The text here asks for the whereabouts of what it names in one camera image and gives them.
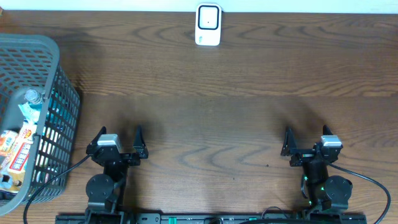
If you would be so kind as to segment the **teal mouthwash bottle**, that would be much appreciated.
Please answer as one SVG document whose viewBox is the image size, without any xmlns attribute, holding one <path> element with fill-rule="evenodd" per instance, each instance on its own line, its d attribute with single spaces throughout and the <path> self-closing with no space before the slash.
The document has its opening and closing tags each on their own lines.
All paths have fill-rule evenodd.
<svg viewBox="0 0 398 224">
<path fill-rule="evenodd" d="M 25 92 L 24 98 L 32 105 L 40 105 L 43 103 L 42 94 L 33 88 L 29 88 Z"/>
</svg>

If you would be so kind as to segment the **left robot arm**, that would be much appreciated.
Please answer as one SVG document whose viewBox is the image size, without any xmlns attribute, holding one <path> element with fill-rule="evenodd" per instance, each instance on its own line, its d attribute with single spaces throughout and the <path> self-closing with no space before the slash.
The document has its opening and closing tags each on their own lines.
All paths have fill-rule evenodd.
<svg viewBox="0 0 398 224">
<path fill-rule="evenodd" d="M 121 152 L 117 134 L 108 134 L 102 127 L 86 148 L 91 160 L 103 167 L 103 173 L 94 175 L 86 185 L 88 206 L 83 223 L 132 223 L 134 215 L 122 209 L 128 168 L 138 166 L 149 153 L 140 126 L 132 145 L 132 153 Z"/>
</svg>

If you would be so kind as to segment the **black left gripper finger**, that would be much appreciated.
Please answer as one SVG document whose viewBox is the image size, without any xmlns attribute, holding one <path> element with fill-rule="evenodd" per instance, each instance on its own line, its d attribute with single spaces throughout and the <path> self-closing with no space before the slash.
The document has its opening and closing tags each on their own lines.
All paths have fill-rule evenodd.
<svg viewBox="0 0 398 224">
<path fill-rule="evenodd" d="M 138 126 L 136 129 L 136 135 L 135 135 L 135 139 L 133 142 L 133 148 L 135 149 L 136 153 L 139 155 L 139 157 L 141 159 L 147 159 L 149 157 L 149 151 L 144 142 L 141 126 Z"/>
<path fill-rule="evenodd" d="M 94 137 L 94 139 L 89 143 L 88 149 L 92 149 L 98 145 L 98 139 L 101 137 L 102 134 L 106 134 L 106 127 L 103 126 L 98 134 Z"/>
</svg>

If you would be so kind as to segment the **orange tissue pack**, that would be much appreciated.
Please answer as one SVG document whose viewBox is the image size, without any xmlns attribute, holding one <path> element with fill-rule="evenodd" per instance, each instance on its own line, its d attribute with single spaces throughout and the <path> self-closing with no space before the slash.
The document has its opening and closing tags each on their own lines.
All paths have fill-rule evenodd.
<svg viewBox="0 0 398 224">
<path fill-rule="evenodd" d="M 15 131 L 11 131 L 11 130 L 4 130 L 1 133 L 1 142 L 0 142 L 1 156 L 6 156 L 9 153 L 17 136 L 18 136 L 18 133 Z"/>
</svg>

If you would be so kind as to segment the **green wet wipes pack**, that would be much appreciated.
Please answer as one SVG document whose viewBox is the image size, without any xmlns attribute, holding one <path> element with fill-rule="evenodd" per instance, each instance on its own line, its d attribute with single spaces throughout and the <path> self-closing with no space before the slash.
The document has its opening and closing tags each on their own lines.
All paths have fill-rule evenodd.
<svg viewBox="0 0 398 224">
<path fill-rule="evenodd" d="M 19 104 L 18 107 L 29 124 L 37 124 L 39 122 L 42 103 L 35 105 L 31 102 L 26 102 Z"/>
</svg>

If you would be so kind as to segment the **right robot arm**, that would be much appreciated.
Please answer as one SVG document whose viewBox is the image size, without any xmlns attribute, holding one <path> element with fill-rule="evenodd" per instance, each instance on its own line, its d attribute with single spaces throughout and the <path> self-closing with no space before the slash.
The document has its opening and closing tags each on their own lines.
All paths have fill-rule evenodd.
<svg viewBox="0 0 398 224">
<path fill-rule="evenodd" d="M 338 160 L 343 144 L 328 126 L 323 126 L 323 134 L 311 149 L 297 147 L 294 133 L 290 127 L 285 129 L 281 156 L 290 157 L 291 167 L 302 167 L 301 191 L 309 199 L 310 206 L 302 212 L 307 219 L 321 217 L 340 217 L 348 209 L 352 194 L 352 182 L 342 176 L 328 174 L 328 166 Z"/>
</svg>

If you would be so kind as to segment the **white barcode scanner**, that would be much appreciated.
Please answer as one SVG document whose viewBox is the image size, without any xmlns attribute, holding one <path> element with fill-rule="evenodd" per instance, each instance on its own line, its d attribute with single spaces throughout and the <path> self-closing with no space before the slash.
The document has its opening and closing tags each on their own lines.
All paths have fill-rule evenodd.
<svg viewBox="0 0 398 224">
<path fill-rule="evenodd" d="M 195 15 L 195 43 L 217 46 L 221 40 L 222 9 L 215 3 L 201 3 Z"/>
</svg>

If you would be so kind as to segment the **red white snack package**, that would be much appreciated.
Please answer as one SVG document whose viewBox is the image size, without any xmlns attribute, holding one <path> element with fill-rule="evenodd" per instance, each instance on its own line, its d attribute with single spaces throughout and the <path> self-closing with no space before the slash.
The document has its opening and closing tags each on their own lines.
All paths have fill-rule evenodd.
<svg viewBox="0 0 398 224">
<path fill-rule="evenodd" d="M 1 191 L 10 194 L 20 191 L 36 129 L 36 124 L 24 122 L 9 153 L 1 156 Z"/>
</svg>

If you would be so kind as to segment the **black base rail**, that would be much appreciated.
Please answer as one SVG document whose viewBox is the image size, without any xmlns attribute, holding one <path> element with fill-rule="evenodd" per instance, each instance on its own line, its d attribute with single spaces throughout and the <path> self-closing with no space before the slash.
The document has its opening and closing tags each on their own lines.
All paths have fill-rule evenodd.
<svg viewBox="0 0 398 224">
<path fill-rule="evenodd" d="M 137 213 L 132 215 L 58 215 L 55 223 L 130 223 L 130 224 L 209 224 L 209 223 L 342 223 L 364 224 L 364 215 L 320 215 L 313 214 L 309 219 L 282 213 L 260 214 L 218 214 L 218 215 L 178 215 L 159 213 Z"/>
</svg>

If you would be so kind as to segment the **grey plastic mesh basket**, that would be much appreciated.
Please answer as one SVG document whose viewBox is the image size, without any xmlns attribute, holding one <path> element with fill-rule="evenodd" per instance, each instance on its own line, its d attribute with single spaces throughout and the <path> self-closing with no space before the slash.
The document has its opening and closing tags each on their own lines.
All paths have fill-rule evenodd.
<svg viewBox="0 0 398 224">
<path fill-rule="evenodd" d="M 28 88 L 44 93 L 44 112 L 27 161 L 27 183 L 1 200 L 1 215 L 27 203 L 46 175 L 67 170 L 80 115 L 80 97 L 60 66 L 58 45 L 42 35 L 1 34 L 2 130 L 16 128 L 22 119 L 17 104 Z"/>
</svg>

